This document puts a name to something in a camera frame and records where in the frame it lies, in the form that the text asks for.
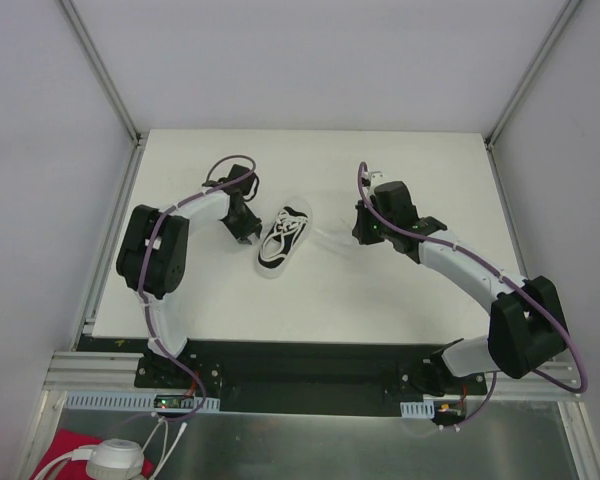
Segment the black white canvas sneaker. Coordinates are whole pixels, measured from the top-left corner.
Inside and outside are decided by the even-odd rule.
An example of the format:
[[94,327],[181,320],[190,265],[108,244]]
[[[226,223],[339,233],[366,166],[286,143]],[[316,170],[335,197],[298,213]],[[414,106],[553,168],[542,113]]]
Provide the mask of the black white canvas sneaker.
[[289,198],[276,213],[259,245],[256,272],[267,279],[280,277],[308,237],[312,223],[313,213],[309,203],[301,197]]

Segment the white shoelace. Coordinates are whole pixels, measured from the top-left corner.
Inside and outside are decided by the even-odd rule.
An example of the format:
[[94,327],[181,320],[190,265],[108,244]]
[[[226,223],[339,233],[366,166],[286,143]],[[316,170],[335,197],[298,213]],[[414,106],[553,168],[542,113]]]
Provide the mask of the white shoelace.
[[299,249],[302,243],[310,240],[321,248],[342,254],[354,247],[353,240],[346,236],[343,229],[325,229],[313,226],[310,212],[283,207],[270,225],[270,229],[261,243],[261,248],[271,241],[278,244],[275,254],[281,254],[290,244],[289,254]]

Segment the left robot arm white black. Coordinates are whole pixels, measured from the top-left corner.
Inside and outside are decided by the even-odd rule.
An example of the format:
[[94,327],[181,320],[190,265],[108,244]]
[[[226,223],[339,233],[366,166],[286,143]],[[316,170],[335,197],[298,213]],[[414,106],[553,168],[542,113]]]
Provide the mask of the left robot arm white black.
[[189,237],[221,223],[239,244],[250,245],[262,233],[262,220],[249,208],[259,188],[255,161],[231,155],[229,173],[207,177],[200,190],[164,209],[140,204],[132,210],[115,269],[132,290],[142,309],[150,352],[162,357],[156,375],[168,388],[184,387],[190,363],[181,358],[187,334],[181,320],[167,312],[167,299],[181,284],[187,263]]

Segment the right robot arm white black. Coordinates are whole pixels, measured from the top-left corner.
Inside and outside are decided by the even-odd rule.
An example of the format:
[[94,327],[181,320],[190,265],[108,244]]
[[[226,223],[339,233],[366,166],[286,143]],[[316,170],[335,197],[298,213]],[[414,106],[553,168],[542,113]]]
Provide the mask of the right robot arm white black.
[[376,183],[362,176],[358,190],[352,234],[360,244],[390,242],[396,252],[454,283],[489,316],[486,335],[453,341],[414,365],[407,374],[414,389],[441,397],[477,374],[502,372],[520,379],[570,348],[550,280],[509,275],[489,264],[444,223],[419,216],[401,181]]

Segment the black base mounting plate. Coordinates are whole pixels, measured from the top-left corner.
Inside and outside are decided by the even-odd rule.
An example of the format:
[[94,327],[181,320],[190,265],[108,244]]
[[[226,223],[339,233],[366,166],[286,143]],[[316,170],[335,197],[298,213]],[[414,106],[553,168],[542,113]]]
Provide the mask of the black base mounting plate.
[[428,395],[437,346],[191,340],[171,361],[144,351],[134,384],[194,387],[223,412],[397,417]]

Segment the white bottle cap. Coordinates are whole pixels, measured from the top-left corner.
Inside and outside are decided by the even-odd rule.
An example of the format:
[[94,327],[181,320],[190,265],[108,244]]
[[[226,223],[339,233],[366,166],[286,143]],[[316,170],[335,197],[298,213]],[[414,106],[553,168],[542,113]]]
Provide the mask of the white bottle cap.
[[134,479],[141,475],[144,452],[136,442],[109,439],[98,444],[86,464],[91,479]]

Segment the red cloth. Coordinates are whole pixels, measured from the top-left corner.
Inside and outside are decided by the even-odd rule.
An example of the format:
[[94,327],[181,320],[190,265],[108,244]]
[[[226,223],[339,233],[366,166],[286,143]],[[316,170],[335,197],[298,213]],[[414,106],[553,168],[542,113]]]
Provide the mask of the red cloth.
[[[93,449],[104,441],[61,429],[34,469],[31,479],[91,479],[86,474],[87,460]],[[153,468],[154,464],[144,454],[141,475],[134,479],[147,479]]]

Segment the left aluminium corner post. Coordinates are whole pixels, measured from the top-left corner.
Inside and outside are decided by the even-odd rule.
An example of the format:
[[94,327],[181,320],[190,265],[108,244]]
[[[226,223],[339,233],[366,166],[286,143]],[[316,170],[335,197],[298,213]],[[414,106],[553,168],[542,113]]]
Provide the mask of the left aluminium corner post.
[[56,1],[56,5],[71,29],[91,72],[119,123],[131,142],[134,145],[140,144],[143,139],[143,134],[132,119],[75,2],[71,0],[58,0]]

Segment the aluminium corner post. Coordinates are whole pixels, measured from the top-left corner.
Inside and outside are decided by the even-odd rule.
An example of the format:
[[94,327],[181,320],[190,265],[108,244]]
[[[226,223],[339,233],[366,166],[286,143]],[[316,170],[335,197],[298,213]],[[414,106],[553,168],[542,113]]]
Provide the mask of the aluminium corner post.
[[131,142],[134,145],[140,144],[143,139],[143,134],[132,119],[75,2],[71,0],[58,0],[56,1],[56,5],[71,29],[91,72],[119,123]]
[[531,61],[525,68],[512,94],[506,101],[494,126],[484,138],[486,149],[491,152],[510,123],[514,113],[519,108],[525,96],[531,90],[534,82],[541,73],[557,44],[565,34],[568,26],[584,4],[583,0],[568,0],[561,6],[547,33],[544,35]]

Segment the aluminium frame rail front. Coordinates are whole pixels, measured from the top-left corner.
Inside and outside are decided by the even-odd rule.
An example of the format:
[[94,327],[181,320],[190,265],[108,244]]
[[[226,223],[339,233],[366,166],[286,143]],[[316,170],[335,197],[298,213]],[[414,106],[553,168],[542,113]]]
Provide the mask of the aluminium frame rail front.
[[[423,394],[409,384],[411,368],[394,361],[372,359],[312,359],[273,357],[222,357],[193,361],[190,369],[198,374],[209,395],[218,398],[231,388],[248,384],[266,387],[378,386],[383,393],[420,398]],[[466,386],[471,396],[483,396],[496,382],[495,396],[504,400],[577,402],[579,393],[570,393],[538,374],[515,380],[500,373],[472,374],[456,380],[446,395],[458,395]],[[192,378],[169,360],[150,360],[137,353],[56,352],[43,388],[45,390],[184,391]]]

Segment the right aluminium corner post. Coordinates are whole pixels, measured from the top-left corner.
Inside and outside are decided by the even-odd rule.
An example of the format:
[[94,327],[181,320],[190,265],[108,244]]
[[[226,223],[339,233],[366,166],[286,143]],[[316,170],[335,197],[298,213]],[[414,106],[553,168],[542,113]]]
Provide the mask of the right aluminium corner post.
[[494,126],[484,138],[486,149],[491,152],[510,123],[514,113],[519,108],[525,96],[531,90],[534,82],[541,73],[557,44],[565,34],[568,26],[584,4],[583,0],[568,0],[561,6],[547,33],[544,35],[531,61],[525,68],[512,94],[506,101]]

